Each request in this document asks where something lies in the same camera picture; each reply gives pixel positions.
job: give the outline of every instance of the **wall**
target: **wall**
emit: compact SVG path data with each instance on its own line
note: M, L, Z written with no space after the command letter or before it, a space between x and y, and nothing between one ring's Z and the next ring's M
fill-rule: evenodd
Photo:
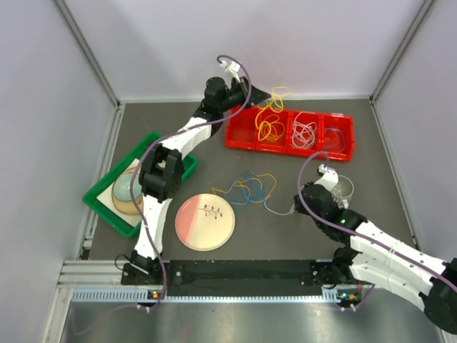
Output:
M0 9L0 332L37 342L113 107L52 1Z
M423 249L457 257L457 2L438 0L378 102Z
M423 0L66 0L116 95L201 99L218 54L295 98L368 96Z

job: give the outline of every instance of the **purple cable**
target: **purple cable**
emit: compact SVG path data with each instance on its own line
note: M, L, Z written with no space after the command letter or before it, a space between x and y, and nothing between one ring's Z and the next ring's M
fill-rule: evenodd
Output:
M357 237L360 237L360 238L363 238L363 239L366 239L367 241L369 241L370 243L372 244L377 244L379 245L381 248L387 250L387 251L390 251L391 248L387 245L385 245L384 243L376 240L376 239L373 239L372 237L369 237L369 236L366 236L364 234L359 234L358 232L355 232L355 231L352 231L350 229L347 229L345 227L342 227L340 225L337 225L337 224L334 224L332 222L329 222L328 220L325 220L324 218L320 218L320 216L318 216L316 213L314 213L310 208L309 206L306 204L305 202L305 199L303 198L303 194L301 193L301 177L303 176L303 172L306 168L306 166L308 166L308 163L310 161L312 161L316 156L319 156L319 155L325 155L326 157L326 166L328 165L328 154L325 152L325 151L318 151L318 152L315 152L314 154L312 154L306 161L305 163L303 163L303 166L301 166L301 169L300 169L300 172L298 173L298 180L297 180L297 187L298 187L298 197L300 198L300 201L301 201L301 204L303 205L303 207L305 208L305 210L316 220L319 220L321 223L327 225L328 227L333 227L334 229L337 229L337 230L340 230L342 232L345 232L347 234L351 234L351 235L354 235L354 236L357 236ZM404 259L405 261L411 263L411 265L414 265L418 268L421 268L422 270L425 270L426 272L432 274L435 278L439 279L440 281L444 282L444 284L446 284L447 286L449 286L449 288L451 288L455 293L457 293L457 287L452 283L450 282L449 280L447 280L447 278L441 276L440 274L438 274L437 272L435 272L434 270L428 268L427 266L424 266L422 264L420 264L419 262L416 262L414 261L413 259L407 257L406 255L400 253L400 252L397 252L397 251L393 251L393 253L395 255L397 255L398 257Z
M235 113L231 114L230 116L228 116L226 118L222 118L222 119L208 121L208 122L202 123L202 124L197 124L197 125L189 127L188 130L193 130L193 129L197 129L197 128L202 127L202 126L218 124L218 123L222 123L224 121L230 120L234 116L238 115L241 111L243 111L244 108L249 103L249 99L251 98L252 85L251 85L251 77L249 76L249 73L248 73L247 69L245 68L245 66L240 61L238 61L237 59L235 59L235 58L233 58L231 56L228 56L228 55L219 55L219 56L217 56L217 62L221 63L221 59L230 59L230 60L236 62L237 64L239 64L241 69L243 69L244 75L246 76L246 79L248 80L248 93L246 95L246 100L241 105L241 107L237 111L235 111ZM139 170L141 168L141 165L143 164L144 160L148 156L149 152L151 152L151 150L155 146L157 146L158 143L160 143L161 141L164 141L165 139L171 138L173 136L178 136L179 134L183 134L184 132L187 132L188 130L183 130L183 131L174 132L172 134L167 134L167 135L162 136L161 138L157 139L154 143L152 143L149 146L149 148L144 152L143 156L141 156L140 161L139 161L138 165L136 166L136 168L134 170L134 173L132 174L131 181L130 181L130 197L131 197L131 200L134 203L134 206L135 206L136 210L138 211L138 213L139 213L139 215L141 217L141 220L143 221L144 225L146 226L146 235L148 236L149 243L151 244L152 249L154 250L154 253L157 256L157 259L159 261L160 267L162 269L162 274L164 276L164 285L163 285L162 291L160 293L159 298L157 299L157 302L151 307L151 310L155 309L157 306L159 306L160 302L165 297L165 293L166 293L166 268L165 268L164 260L162 259L162 256L160 256L159 251L157 250L156 245L154 244L154 241L153 241L153 239L151 237L151 233L149 232L148 221L146 220L146 217L144 216L140 206L136 202L136 199L135 199L135 196L134 196L134 180L135 180L136 175L138 174L138 172L139 172ZM107 312L101 318L98 318L94 323L90 324L87 328L85 328L83 331L80 331L80 332L76 331L76 323L75 323L74 315L73 315L73 313L71 313L71 316L72 316L72 318L71 318L71 328L73 329L73 333L76 336L82 336L82 335L86 334L87 332L89 332L90 330L92 330L97 324L100 324L102 321L107 319L114 312L117 312L120 309L126 309L126 308L130 308L130 307L136 307L136 305L135 304L125 304L125 305L121 305L119 307L116 307L116 308L112 309L111 311Z

